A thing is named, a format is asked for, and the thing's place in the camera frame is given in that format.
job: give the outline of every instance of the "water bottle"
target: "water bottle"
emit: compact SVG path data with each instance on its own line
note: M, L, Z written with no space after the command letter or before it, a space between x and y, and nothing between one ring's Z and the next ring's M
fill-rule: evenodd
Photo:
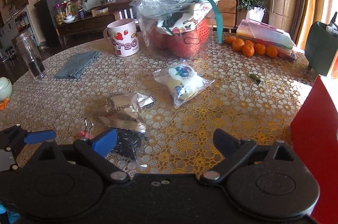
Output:
M41 60L40 53L36 47L30 32L22 33L16 37L17 46L25 61L28 70L35 81L42 79L46 75L46 69Z

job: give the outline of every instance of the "mug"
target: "mug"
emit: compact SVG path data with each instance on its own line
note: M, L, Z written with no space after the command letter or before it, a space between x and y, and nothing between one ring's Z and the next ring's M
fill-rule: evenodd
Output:
M110 23L104 30L104 38L113 45L114 54L118 57L130 56L140 50L134 19Z

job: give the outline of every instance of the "black cabinet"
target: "black cabinet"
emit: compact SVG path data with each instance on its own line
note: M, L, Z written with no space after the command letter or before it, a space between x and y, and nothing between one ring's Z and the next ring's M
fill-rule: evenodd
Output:
M55 5L63 2L64 0L40 0L34 4L48 47L57 47L63 43L56 32L56 12L54 10Z

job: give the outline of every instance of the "folded blue-gray rag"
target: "folded blue-gray rag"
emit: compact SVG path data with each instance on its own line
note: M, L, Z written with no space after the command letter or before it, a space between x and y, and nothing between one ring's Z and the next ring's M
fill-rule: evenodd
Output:
M78 79L84 69L90 65L93 60L100 56L98 51L86 53L76 53L71 56L68 62L55 75L55 79Z

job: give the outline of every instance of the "round dining table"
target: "round dining table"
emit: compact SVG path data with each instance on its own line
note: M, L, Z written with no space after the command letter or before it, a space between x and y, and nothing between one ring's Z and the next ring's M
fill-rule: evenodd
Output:
M87 51L101 55L79 79L54 79L72 55ZM292 145L289 124L316 78L302 53L297 53L296 62L258 55L248 58L226 43L217 44L212 36L207 55L188 63L215 82L178 109L166 87L153 78L154 71L173 63L158 60L145 48L129 57L116 57L104 39L67 49L44 61L47 75L40 81L26 73L14 83L11 100L0 111L0 131L15 124L33 132L52 129L58 144L71 144L84 129L84 118L91 118L94 109L112 93L140 92L156 99L142 110L148 128L140 162L107 157L131 176L201 174L212 168L223 158L213 145L215 129L259 144L283 139ZM250 74L256 74L260 83ZM96 136L104 130L103 125L94 123L92 133ZM24 147L17 158L20 167L38 146Z

